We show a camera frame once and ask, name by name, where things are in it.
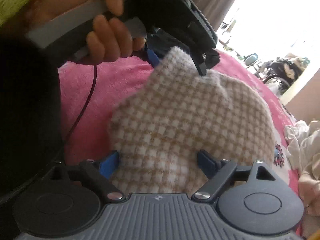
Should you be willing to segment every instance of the pile of clothes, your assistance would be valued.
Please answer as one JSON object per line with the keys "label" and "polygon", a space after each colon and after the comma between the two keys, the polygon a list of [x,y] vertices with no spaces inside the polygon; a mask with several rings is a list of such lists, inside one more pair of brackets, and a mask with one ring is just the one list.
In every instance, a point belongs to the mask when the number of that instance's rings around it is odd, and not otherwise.
{"label": "pile of clothes", "polygon": [[294,126],[285,126],[284,134],[289,143],[287,157],[300,175],[299,196],[306,208],[302,229],[308,238],[320,228],[320,121],[309,125],[298,121]]}

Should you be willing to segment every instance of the brown and white plaid fabric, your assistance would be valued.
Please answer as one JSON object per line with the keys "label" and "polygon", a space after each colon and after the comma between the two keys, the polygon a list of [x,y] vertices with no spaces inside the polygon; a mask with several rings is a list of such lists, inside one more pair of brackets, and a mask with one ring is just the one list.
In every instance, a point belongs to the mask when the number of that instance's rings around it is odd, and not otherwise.
{"label": "brown and white plaid fabric", "polygon": [[243,165],[271,164],[272,129],[269,109],[254,90],[214,70],[200,77],[176,47],[114,112],[111,131],[121,163],[111,181],[125,194],[192,194],[207,181],[197,151]]}

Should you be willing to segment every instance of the pink fleece bedspread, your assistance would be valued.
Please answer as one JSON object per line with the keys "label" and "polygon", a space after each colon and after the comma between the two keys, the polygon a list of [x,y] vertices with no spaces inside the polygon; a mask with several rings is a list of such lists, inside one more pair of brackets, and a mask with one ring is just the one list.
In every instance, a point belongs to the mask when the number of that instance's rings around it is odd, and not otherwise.
{"label": "pink fleece bedspread", "polygon": [[[292,125],[290,114],[279,99],[253,74],[230,55],[220,52],[215,70],[237,78],[255,89],[268,104],[275,135],[275,162],[272,167],[296,193],[298,174],[292,171],[285,156],[287,142],[284,126]],[[137,57],[120,58],[113,63],[98,65],[98,77],[92,99],[81,121],[65,147],[67,164],[85,159],[100,159],[111,150],[108,122],[112,110],[122,100],[137,91],[148,79],[153,68]],[[93,67],[67,62],[59,69],[61,83],[62,134],[65,136],[81,111],[92,85]]]}

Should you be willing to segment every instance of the metal screw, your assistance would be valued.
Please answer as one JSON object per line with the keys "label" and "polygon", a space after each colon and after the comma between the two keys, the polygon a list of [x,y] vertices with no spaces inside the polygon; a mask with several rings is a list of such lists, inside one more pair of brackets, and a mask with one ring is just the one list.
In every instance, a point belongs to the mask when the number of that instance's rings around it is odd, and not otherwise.
{"label": "metal screw", "polygon": [[208,199],[210,198],[210,194],[208,192],[196,192],[195,198],[201,199],[201,200]]}
{"label": "metal screw", "polygon": [[120,192],[111,192],[107,195],[107,197],[111,200],[120,200],[123,198],[123,195]]}

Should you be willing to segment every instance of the ribbed gray panel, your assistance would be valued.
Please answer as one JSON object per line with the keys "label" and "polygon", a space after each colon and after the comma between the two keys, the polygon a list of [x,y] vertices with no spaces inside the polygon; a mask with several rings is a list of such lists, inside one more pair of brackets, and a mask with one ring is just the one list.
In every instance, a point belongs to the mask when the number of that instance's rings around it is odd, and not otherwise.
{"label": "ribbed gray panel", "polygon": [[[21,234],[17,240],[42,238]],[[90,228],[61,240],[298,240],[294,233],[279,237],[250,236],[221,220],[208,204],[185,194],[132,194],[125,203],[108,205]]]}

